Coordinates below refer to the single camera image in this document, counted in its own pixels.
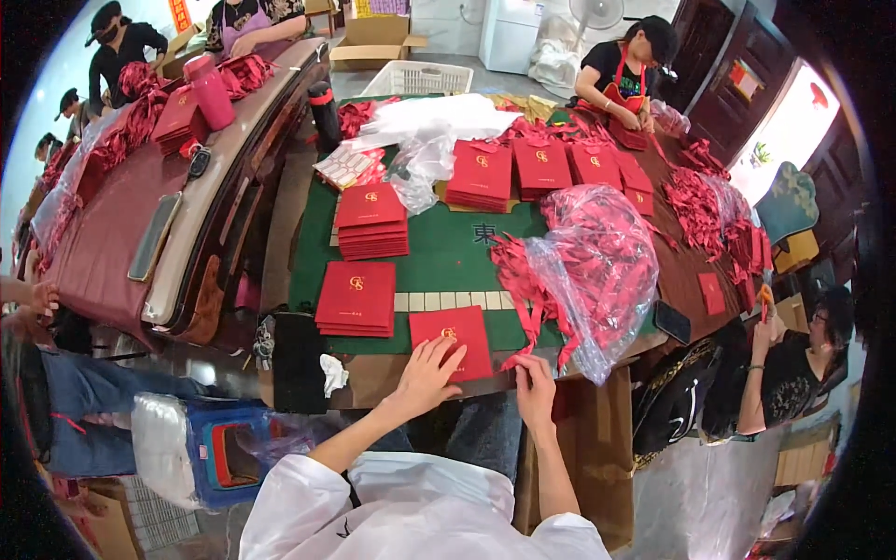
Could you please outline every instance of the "key fob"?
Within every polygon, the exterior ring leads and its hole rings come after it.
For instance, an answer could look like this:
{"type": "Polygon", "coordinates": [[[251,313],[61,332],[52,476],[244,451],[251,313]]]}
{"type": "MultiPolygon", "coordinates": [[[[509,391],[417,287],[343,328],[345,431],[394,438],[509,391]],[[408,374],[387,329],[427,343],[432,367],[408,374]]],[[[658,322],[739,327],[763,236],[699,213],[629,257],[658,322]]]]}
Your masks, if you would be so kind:
{"type": "Polygon", "coordinates": [[[202,174],[205,173],[205,169],[209,167],[209,162],[211,161],[211,150],[202,146],[199,150],[193,154],[193,159],[190,161],[190,168],[187,170],[187,175],[190,179],[196,179],[198,177],[202,177],[202,174]]]}

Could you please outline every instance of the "black thermos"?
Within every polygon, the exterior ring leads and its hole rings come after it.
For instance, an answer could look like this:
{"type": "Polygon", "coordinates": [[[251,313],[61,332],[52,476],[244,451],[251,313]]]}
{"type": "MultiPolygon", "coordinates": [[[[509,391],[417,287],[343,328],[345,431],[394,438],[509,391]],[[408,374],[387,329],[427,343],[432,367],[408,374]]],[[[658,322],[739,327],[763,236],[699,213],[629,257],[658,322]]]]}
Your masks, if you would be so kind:
{"type": "Polygon", "coordinates": [[[317,150],[330,153],[342,142],[342,131],[339,128],[339,116],[336,114],[336,100],[333,90],[327,82],[318,82],[308,89],[308,104],[317,127],[317,150]]]}

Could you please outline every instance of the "concrete floor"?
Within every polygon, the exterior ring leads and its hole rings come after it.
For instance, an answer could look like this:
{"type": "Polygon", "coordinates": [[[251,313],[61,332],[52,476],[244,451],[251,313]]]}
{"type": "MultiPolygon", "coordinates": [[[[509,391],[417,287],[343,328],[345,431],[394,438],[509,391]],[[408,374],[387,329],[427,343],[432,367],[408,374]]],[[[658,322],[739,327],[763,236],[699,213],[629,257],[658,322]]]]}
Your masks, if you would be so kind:
{"type": "MultiPolygon", "coordinates": [[[[539,95],[563,101],[526,76],[491,73],[477,58],[414,55],[413,60],[473,68],[471,91],[539,95]]],[[[357,96],[376,72],[332,73],[339,99],[357,96]]],[[[287,165],[281,183],[295,183],[299,166],[287,165]]],[[[133,342],[120,340],[117,354],[132,351],[133,342]]],[[[137,360],[173,375],[189,375],[201,383],[214,382],[234,395],[258,397],[258,378],[243,371],[245,357],[231,358],[207,349],[170,346],[162,356],[137,360]]],[[[686,438],[635,475],[635,539],[614,558],[628,560],[734,560],[753,544],[762,511],[771,492],[781,430],[771,430],[755,443],[718,447],[686,438]]],[[[217,514],[199,513],[202,535],[189,543],[155,551],[149,560],[179,558],[236,558],[239,537],[250,504],[217,514]]]]}

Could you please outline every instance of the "white sleeve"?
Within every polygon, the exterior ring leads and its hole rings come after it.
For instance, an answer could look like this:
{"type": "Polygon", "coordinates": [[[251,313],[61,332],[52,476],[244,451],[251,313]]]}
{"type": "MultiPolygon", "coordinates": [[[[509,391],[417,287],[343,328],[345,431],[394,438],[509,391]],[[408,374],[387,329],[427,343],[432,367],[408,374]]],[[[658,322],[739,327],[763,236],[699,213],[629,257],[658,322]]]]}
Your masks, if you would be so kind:
{"type": "Polygon", "coordinates": [[[610,560],[607,547],[604,547],[594,523],[575,513],[548,517],[532,531],[530,538],[545,558],[610,560]]]}
{"type": "Polygon", "coordinates": [[[239,560],[278,560],[351,509],[349,483],[305,455],[287,455],[255,498],[239,560]]]}

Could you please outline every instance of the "pink water bottle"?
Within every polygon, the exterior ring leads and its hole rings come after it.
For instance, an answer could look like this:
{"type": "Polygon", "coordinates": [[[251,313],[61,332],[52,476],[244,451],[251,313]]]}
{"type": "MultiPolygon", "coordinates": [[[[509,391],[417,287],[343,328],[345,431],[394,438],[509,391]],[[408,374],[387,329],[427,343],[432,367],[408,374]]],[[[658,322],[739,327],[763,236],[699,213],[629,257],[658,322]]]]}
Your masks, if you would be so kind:
{"type": "Polygon", "coordinates": [[[224,81],[211,56],[191,58],[184,65],[184,77],[193,86],[196,104],[214,132],[237,118],[233,101],[224,88],[224,81]]]}

